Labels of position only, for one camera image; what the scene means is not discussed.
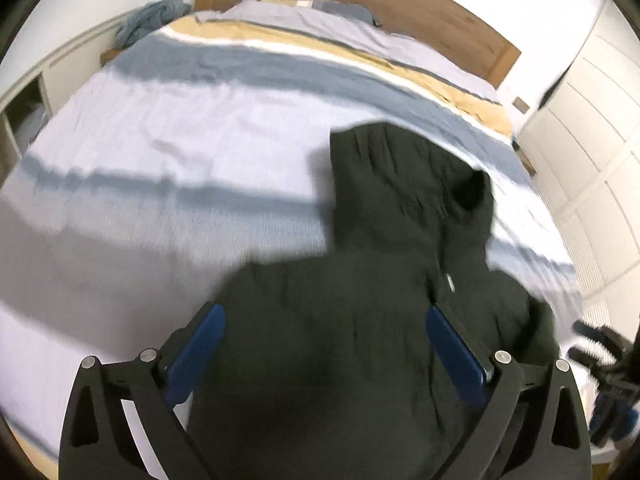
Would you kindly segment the white wardrobe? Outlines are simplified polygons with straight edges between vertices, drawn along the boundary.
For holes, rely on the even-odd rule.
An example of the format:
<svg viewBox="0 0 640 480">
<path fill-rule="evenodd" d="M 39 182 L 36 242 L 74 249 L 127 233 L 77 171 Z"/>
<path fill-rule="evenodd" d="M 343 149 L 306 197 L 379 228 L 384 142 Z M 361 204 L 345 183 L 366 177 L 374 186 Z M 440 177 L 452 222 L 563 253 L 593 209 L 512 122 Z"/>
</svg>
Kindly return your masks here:
<svg viewBox="0 0 640 480">
<path fill-rule="evenodd" d="M 518 142 L 572 259 L 582 316 L 639 327 L 639 38 L 612 0 Z"/>
</svg>

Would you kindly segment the black puffer coat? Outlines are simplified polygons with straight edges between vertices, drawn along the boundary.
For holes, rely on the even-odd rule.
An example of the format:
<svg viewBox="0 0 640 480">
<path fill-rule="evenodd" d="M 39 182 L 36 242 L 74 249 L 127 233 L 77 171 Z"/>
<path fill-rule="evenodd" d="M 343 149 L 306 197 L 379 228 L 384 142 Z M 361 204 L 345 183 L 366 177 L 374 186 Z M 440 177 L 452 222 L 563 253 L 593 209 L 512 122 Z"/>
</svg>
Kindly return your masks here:
<svg viewBox="0 0 640 480">
<path fill-rule="evenodd" d="M 332 249 L 247 263 L 218 296 L 189 431 L 224 479 L 430 478 L 472 422 L 425 333 L 433 304 L 491 351 L 559 353 L 550 308 L 488 268 L 487 174 L 385 122 L 330 145 Z"/>
</svg>

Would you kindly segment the striped pillow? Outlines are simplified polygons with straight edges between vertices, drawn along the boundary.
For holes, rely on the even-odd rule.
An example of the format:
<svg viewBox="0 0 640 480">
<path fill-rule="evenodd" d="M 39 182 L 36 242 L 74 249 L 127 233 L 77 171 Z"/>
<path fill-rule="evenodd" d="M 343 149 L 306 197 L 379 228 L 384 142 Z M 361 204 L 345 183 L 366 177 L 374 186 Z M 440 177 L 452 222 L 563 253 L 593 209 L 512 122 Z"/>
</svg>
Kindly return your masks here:
<svg viewBox="0 0 640 480">
<path fill-rule="evenodd" d="M 227 11 L 201 11 L 195 16 L 201 23 L 243 21 L 346 44 L 386 61 L 423 70 L 474 96 L 498 101 L 496 90 L 487 81 L 462 70 L 434 48 L 408 36 L 384 32 L 356 18 L 265 0 L 243 0 Z"/>
</svg>

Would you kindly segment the right wall switch plate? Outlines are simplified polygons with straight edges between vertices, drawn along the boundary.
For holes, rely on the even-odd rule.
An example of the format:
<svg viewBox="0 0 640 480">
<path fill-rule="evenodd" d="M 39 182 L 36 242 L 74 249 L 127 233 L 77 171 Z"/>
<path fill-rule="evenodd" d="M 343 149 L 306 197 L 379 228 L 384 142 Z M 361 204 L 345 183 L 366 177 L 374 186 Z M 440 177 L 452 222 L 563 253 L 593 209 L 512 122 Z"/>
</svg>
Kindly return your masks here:
<svg viewBox="0 0 640 480">
<path fill-rule="evenodd" d="M 523 115 L 526 115 L 530 110 L 529 105 L 519 96 L 513 100 L 512 106 Z"/>
</svg>

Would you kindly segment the striped duvet cover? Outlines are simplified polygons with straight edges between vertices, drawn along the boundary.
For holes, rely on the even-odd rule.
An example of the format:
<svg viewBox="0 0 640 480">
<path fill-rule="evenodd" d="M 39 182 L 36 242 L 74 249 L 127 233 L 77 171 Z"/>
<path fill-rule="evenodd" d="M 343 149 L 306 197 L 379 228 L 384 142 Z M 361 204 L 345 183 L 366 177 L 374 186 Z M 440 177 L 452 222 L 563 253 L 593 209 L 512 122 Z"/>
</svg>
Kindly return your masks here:
<svg viewBox="0 0 640 480">
<path fill-rule="evenodd" d="M 247 263 L 326 255 L 331 136 L 378 122 L 488 175 L 488 268 L 550 308 L 565 360 L 574 266 L 499 100 L 346 44 L 193 14 L 94 74 L 2 185 L 2 422 L 59 462 L 83 359 L 160 348 Z"/>
</svg>

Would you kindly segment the blue crumpled cloth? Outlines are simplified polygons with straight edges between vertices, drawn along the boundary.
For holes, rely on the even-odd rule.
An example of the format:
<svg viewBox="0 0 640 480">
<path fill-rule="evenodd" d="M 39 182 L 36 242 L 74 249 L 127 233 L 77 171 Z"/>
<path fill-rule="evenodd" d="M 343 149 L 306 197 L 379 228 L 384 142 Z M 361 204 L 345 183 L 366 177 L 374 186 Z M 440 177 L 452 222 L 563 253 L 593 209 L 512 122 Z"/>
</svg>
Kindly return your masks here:
<svg viewBox="0 0 640 480">
<path fill-rule="evenodd" d="M 160 0 L 148 3 L 122 22 L 122 26 L 116 32 L 113 48 L 117 50 L 129 48 L 145 36 L 178 18 L 183 18 L 190 12 L 190 4 L 182 0 Z"/>
</svg>

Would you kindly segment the white low shelf unit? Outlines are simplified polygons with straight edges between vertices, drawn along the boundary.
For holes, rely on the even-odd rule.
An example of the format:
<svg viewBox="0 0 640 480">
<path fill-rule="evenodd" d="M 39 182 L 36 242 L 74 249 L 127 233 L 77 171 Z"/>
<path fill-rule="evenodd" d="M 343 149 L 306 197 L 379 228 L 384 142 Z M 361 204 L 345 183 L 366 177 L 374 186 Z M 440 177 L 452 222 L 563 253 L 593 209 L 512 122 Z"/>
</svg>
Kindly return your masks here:
<svg viewBox="0 0 640 480">
<path fill-rule="evenodd" d="M 28 149 L 19 132 L 40 116 L 45 125 L 103 66 L 128 11 L 89 28 L 47 55 L 1 96 L 1 177 L 5 179 Z"/>
</svg>

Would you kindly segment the dark blue pillow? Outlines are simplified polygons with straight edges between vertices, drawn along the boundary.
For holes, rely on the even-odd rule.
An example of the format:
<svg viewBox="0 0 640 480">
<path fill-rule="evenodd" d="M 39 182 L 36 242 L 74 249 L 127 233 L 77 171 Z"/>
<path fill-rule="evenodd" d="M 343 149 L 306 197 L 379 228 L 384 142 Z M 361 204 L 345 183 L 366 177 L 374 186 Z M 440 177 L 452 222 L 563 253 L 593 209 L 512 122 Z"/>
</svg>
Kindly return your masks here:
<svg viewBox="0 0 640 480">
<path fill-rule="evenodd" d="M 343 18 L 352 18 L 368 25 L 378 27 L 380 22 L 376 16 L 366 7 L 358 3 L 344 3 L 334 0 L 314 0 L 311 3 L 314 10 L 319 10 Z"/>
</svg>

